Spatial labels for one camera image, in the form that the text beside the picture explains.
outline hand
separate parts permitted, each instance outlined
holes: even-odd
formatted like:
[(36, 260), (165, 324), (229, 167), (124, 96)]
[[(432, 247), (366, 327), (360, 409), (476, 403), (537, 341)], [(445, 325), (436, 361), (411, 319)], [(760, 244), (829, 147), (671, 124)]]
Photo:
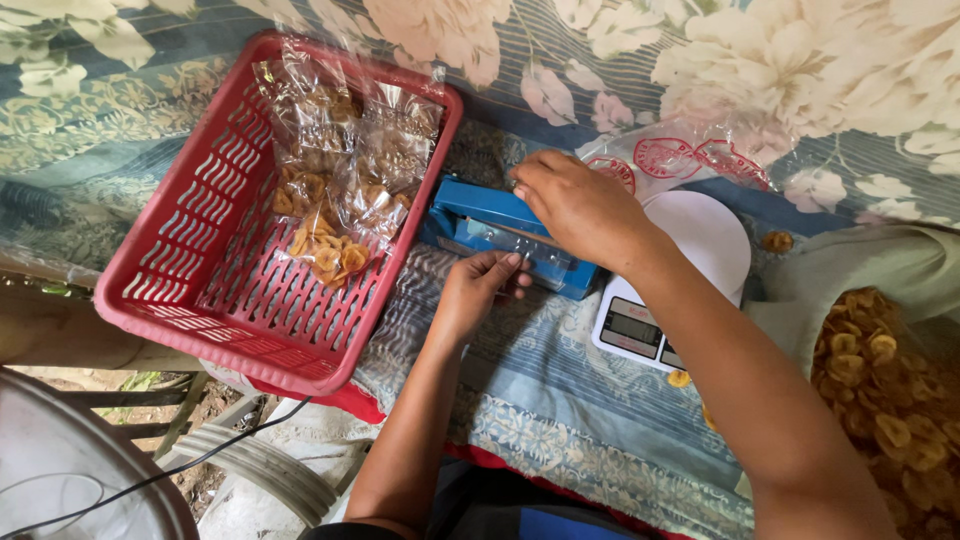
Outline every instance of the hand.
[(512, 298), (523, 298), (521, 287), (533, 283), (522, 272), (529, 267), (530, 263), (520, 254), (499, 250), (456, 262), (446, 277), (430, 333), (460, 345), (468, 344), (494, 303), (502, 305)]
[(527, 156), (510, 176), (514, 194), (576, 258), (623, 274), (635, 260), (625, 250), (662, 234), (620, 182), (556, 150)]

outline light green cloth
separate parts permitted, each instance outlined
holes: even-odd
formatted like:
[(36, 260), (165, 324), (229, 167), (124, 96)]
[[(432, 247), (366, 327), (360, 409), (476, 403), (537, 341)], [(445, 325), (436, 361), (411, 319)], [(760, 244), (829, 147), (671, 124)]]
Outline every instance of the light green cloth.
[(910, 326), (941, 315), (960, 321), (960, 234), (913, 225), (823, 233), (762, 279), (766, 302), (744, 311), (809, 377), (817, 335), (844, 291), (876, 287)]

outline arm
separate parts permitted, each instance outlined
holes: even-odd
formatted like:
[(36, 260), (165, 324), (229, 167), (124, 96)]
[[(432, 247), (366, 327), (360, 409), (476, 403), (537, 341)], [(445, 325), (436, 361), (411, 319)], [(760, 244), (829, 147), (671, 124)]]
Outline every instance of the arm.
[(623, 276), (669, 335), (751, 481), (757, 537), (898, 537), (866, 466), (800, 370), (619, 183), (551, 151), (512, 174), (550, 234)]
[(423, 535), (461, 355), (494, 297), (498, 303), (523, 297), (517, 285), (529, 285), (531, 279), (520, 266), (519, 255), (500, 251), (453, 265), (420, 355), (360, 468), (344, 521), (388, 528), (408, 539)]

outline black cable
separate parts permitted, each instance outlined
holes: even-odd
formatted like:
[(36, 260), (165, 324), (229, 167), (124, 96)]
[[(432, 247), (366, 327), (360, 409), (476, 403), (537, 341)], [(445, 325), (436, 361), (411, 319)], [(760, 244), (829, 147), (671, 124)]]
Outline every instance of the black cable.
[(108, 504), (116, 501), (117, 499), (120, 499), (120, 498), (122, 498), (122, 497), (124, 497), (124, 496), (126, 496), (126, 495), (130, 495), (130, 493), (133, 493), (134, 491), (140, 489), (141, 487), (146, 487), (146, 486), (148, 486), (148, 485), (150, 485), (150, 484), (152, 484), (152, 483), (154, 483), (154, 482), (156, 482), (156, 481), (158, 481), (158, 480), (162, 480), (162, 479), (171, 477), (171, 476), (175, 475), (176, 473), (182, 473), (183, 471), (186, 471), (187, 469), (189, 469), (190, 467), (193, 467), (193, 466), (195, 466), (195, 465), (200, 465), (201, 463), (203, 463), (204, 461), (207, 461), (207, 460), (210, 459), (213, 455), (217, 454), (218, 452), (220, 452), (220, 451), (223, 450), (224, 448), (230, 446), (231, 444), (233, 444), (233, 443), (235, 443), (235, 442), (237, 442), (237, 441), (240, 441), (240, 440), (242, 440), (242, 439), (244, 439), (244, 438), (246, 438), (246, 437), (249, 437), (249, 436), (253, 435), (254, 433), (256, 433), (256, 432), (258, 432), (258, 431), (260, 431), (260, 430), (264, 430), (265, 428), (269, 428), (270, 426), (275, 426), (275, 425), (279, 424), (280, 422), (284, 422), (284, 421), (286, 421), (286, 420), (289, 420), (291, 416), (297, 414), (297, 412), (298, 412), (300, 409), (302, 409), (306, 404), (310, 403), (310, 400), (311, 400), (312, 398), (313, 398), (313, 396), (307, 396), (306, 398), (303, 398), (303, 401), (302, 401), (302, 402), (300, 402), (296, 407), (294, 407), (293, 410), (291, 410), (291, 411), (288, 412), (287, 414), (283, 415), (282, 417), (277, 418), (276, 420), (271, 420), (270, 422), (267, 422), (266, 424), (261, 424), (260, 426), (257, 426), (256, 428), (253, 428), (253, 429), (250, 430), (250, 431), (244, 431), (243, 433), (240, 433), (239, 435), (233, 437), (232, 439), (230, 439), (229, 441), (225, 442), (224, 444), (222, 444), (222, 445), (214, 448), (214, 449), (211, 450), (210, 452), (207, 452), (206, 454), (201, 455), (200, 457), (194, 459), (193, 461), (190, 461), (189, 463), (185, 463), (185, 464), (181, 465), (180, 467), (177, 467), (176, 469), (171, 469), (171, 470), (169, 470), (169, 471), (160, 473), (159, 475), (156, 475), (155, 477), (152, 477), (152, 478), (149, 478), (149, 479), (145, 479), (145, 480), (143, 480), (143, 481), (140, 481), (140, 482), (138, 482), (138, 483), (136, 483), (136, 484), (128, 487), (127, 489), (121, 491), (120, 493), (117, 493), (116, 495), (113, 495), (112, 497), (109, 497), (109, 498), (107, 498), (107, 499), (104, 499), (104, 500), (100, 501), (99, 503), (96, 503), (96, 504), (94, 504), (94, 505), (92, 505), (92, 506), (88, 506), (87, 508), (84, 508), (84, 509), (82, 509), (82, 510), (77, 510), (76, 512), (73, 512), (72, 514), (67, 514), (67, 515), (65, 515), (65, 516), (60, 516), (59, 518), (54, 518), (54, 519), (52, 519), (52, 520), (47, 520), (47, 521), (45, 521), (45, 522), (40, 522), (40, 523), (33, 524), (33, 525), (29, 525), (29, 526), (26, 526), (26, 527), (21, 527), (21, 528), (18, 528), (17, 530), (8, 532), (8, 533), (4, 534), (3, 536), (0, 536), (0, 540), (11, 540), (11, 539), (15, 538), (16, 536), (19, 536), (20, 534), (23, 534), (23, 533), (25, 533), (25, 532), (29, 532), (29, 531), (34, 530), (34, 529), (36, 529), (36, 528), (46, 527), (46, 526), (48, 526), (48, 525), (53, 525), (54, 523), (61, 522), (61, 521), (63, 521), (63, 520), (68, 520), (68, 519), (70, 519), (70, 518), (75, 518), (75, 517), (77, 517), (77, 516), (83, 516), (83, 515), (84, 515), (85, 513), (87, 513), (87, 512), (92, 512), (93, 510), (96, 510), (97, 508), (101, 508), (101, 507), (103, 507), (103, 506), (106, 506), (106, 505), (108, 505)]

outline blue impulse sealer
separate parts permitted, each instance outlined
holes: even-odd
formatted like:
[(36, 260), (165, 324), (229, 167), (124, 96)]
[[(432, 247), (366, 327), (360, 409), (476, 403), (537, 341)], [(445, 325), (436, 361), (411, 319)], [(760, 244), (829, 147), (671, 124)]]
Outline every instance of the blue impulse sealer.
[(560, 249), (546, 228), (513, 193), (459, 182), (444, 176), (423, 219), (420, 240), (457, 255), (499, 249), (530, 262), (534, 282), (573, 300), (582, 300), (597, 265)]

